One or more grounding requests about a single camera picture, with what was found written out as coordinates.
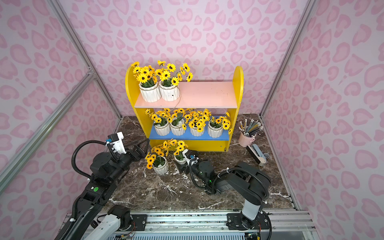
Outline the shelf sunflower pot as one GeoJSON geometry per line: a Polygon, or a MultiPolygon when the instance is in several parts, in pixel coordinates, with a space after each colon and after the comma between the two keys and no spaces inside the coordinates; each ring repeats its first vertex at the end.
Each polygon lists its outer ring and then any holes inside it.
{"type": "Polygon", "coordinates": [[[159,176],[164,176],[169,171],[169,162],[166,159],[167,154],[168,150],[163,145],[155,146],[145,157],[147,161],[146,168],[154,170],[159,176]]]}
{"type": "Polygon", "coordinates": [[[224,131],[231,132],[232,122],[230,113],[226,112],[222,116],[210,116],[208,134],[212,138],[219,138],[224,131]]]}
{"type": "Polygon", "coordinates": [[[166,136],[171,132],[171,114],[169,109],[162,109],[154,111],[146,109],[145,114],[148,115],[153,121],[156,133],[159,136],[166,136]]]}
{"type": "Polygon", "coordinates": [[[174,110],[174,112],[170,115],[169,122],[173,135],[182,136],[186,132],[185,115],[186,110],[182,108],[174,110]]]}
{"type": "Polygon", "coordinates": [[[169,154],[169,151],[173,152],[174,159],[180,165],[187,163],[187,158],[183,155],[184,150],[187,150],[187,144],[182,140],[166,140],[162,145],[165,151],[165,156],[169,154]]]}
{"type": "Polygon", "coordinates": [[[208,109],[203,111],[187,109],[184,117],[191,134],[194,137],[201,137],[205,132],[207,122],[210,120],[211,112],[208,109]]]}
{"type": "Polygon", "coordinates": [[[155,69],[151,65],[141,67],[140,62],[132,63],[131,67],[135,79],[139,82],[139,89],[144,101],[154,103],[160,100],[161,93],[155,69]]]}
{"type": "Polygon", "coordinates": [[[189,83],[194,74],[188,63],[182,63],[179,68],[175,64],[159,60],[155,76],[159,79],[159,87],[162,98],[167,102],[176,101],[181,93],[179,84],[182,81],[189,83]]]}

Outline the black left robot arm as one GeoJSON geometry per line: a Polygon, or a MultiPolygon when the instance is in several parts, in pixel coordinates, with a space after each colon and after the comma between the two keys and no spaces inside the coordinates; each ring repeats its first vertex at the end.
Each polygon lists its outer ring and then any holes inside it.
{"type": "Polygon", "coordinates": [[[125,177],[133,162],[145,158],[148,149],[139,144],[132,149],[124,146],[117,134],[109,136],[107,141],[89,140],[81,143],[71,157],[72,168],[89,179],[83,192],[75,199],[72,214],[56,236],[57,240],[80,240],[88,227],[93,227],[89,240],[106,240],[118,230],[135,231],[136,225],[130,210],[116,205],[105,215],[105,219],[97,223],[95,218],[109,201],[118,184],[125,177]],[[77,154],[88,144],[99,144],[108,148],[106,152],[97,154],[90,166],[91,174],[80,170],[76,164],[77,154]]]}

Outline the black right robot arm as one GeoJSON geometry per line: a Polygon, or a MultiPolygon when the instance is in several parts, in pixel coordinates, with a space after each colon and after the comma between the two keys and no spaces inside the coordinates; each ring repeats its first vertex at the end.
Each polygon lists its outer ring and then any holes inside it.
{"type": "Polygon", "coordinates": [[[227,214],[226,225],[229,230],[272,232],[270,217],[263,211],[270,197],[269,187],[272,182],[266,173],[242,161],[217,174],[209,161],[194,158],[175,162],[179,171],[189,174],[194,186],[206,194],[215,195],[234,190],[244,198],[240,213],[227,214]]]}

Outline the yellow shelf unit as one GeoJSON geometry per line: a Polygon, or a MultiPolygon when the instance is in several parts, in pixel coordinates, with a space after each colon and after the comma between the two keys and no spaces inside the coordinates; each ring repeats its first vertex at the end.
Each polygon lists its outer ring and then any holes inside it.
{"type": "Polygon", "coordinates": [[[162,144],[165,140],[183,140],[189,149],[199,152],[226,152],[229,150],[232,135],[236,129],[237,116],[240,110],[244,91],[244,71],[237,66],[231,82],[189,82],[180,83],[181,96],[172,102],[159,100],[154,103],[145,102],[140,93],[139,83],[134,76],[134,69],[129,68],[125,78],[126,92],[139,123],[150,140],[152,147],[162,144]],[[160,136],[156,133],[153,121],[145,114],[147,109],[226,109],[230,114],[231,128],[224,131],[218,138],[212,138],[208,133],[195,137],[187,130],[181,136],[169,133],[160,136]]]}

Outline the pink pencil bucket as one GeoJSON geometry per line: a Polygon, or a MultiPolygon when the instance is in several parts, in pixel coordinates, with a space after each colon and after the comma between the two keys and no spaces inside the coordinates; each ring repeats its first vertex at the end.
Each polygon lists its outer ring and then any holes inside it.
{"type": "Polygon", "coordinates": [[[250,136],[248,133],[240,133],[238,143],[240,146],[246,148],[254,143],[256,136],[250,136]]]}

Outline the light blue stapler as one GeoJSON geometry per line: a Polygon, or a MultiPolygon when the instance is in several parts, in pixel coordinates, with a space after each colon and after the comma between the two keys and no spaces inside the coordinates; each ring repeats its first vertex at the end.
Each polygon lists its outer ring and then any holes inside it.
{"type": "Polygon", "coordinates": [[[256,144],[248,145],[246,149],[260,167],[263,167],[270,158],[270,155],[268,153],[263,153],[256,144]]]}

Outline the bundle of pencils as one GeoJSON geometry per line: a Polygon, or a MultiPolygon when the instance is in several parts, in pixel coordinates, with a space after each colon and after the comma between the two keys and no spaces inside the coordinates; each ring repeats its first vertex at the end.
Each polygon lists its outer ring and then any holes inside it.
{"type": "Polygon", "coordinates": [[[248,119],[245,119],[244,123],[240,121],[239,130],[245,137],[251,138],[261,134],[264,131],[264,127],[259,120],[251,119],[248,121],[248,119]]]}

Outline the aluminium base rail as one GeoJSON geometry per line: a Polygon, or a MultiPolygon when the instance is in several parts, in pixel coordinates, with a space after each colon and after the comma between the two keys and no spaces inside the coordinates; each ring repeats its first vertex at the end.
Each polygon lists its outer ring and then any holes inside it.
{"type": "Polygon", "coordinates": [[[120,221],[106,213],[99,225],[88,227],[76,240],[318,240],[306,211],[266,209],[247,229],[239,211],[132,211],[132,225],[118,230],[120,221]]]}

